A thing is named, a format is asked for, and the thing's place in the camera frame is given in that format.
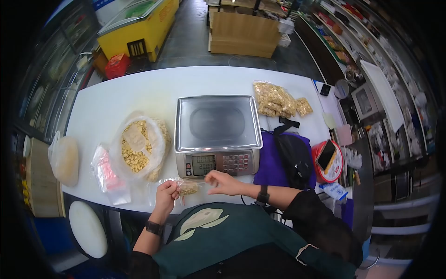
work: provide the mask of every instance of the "black phone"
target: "black phone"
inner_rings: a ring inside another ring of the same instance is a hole
[[[333,156],[333,153],[335,152],[336,147],[331,142],[331,140],[328,140],[325,144],[324,150],[320,153],[317,162],[318,165],[325,170],[328,166],[328,163],[330,163],[331,157]]]
[[[331,89],[330,85],[328,85],[328,84],[322,85],[321,95],[328,96],[328,93],[330,93],[330,89]]]

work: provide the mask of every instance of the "digital weighing scale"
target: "digital weighing scale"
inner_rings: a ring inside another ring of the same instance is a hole
[[[178,175],[204,178],[211,170],[252,175],[263,147],[252,96],[194,96],[178,99],[175,117]]]

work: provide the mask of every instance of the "black wristwatch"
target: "black wristwatch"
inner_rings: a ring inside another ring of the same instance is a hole
[[[163,233],[163,226],[157,223],[153,223],[152,221],[148,221],[145,223],[145,230],[156,235],[161,236]]]
[[[255,203],[263,207],[268,203],[268,200],[269,200],[268,185],[262,185],[260,186],[260,192],[259,195],[257,196],[257,200],[255,201]]]

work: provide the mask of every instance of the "gray floor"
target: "gray floor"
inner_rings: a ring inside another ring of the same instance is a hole
[[[290,35],[288,47],[278,46],[271,59],[211,54],[208,49],[209,27],[206,26],[207,5],[203,0],[183,0],[175,14],[175,22],[161,48],[153,69],[186,66],[250,67],[302,75],[322,81],[311,55],[296,34]]]

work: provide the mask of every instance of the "purple bag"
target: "purple bag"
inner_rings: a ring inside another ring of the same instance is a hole
[[[281,133],[282,135],[291,135],[300,138],[307,147],[307,150],[302,152],[309,152],[311,156],[310,140],[293,134],[293,133]],[[272,185],[290,187],[284,168],[282,167],[282,161],[277,151],[276,144],[274,142],[274,135],[267,131],[262,131],[263,148],[260,149],[260,163],[259,171],[254,175],[254,184],[257,185]],[[307,182],[306,187],[314,189],[316,186],[316,173],[314,169],[311,171],[311,176]]]

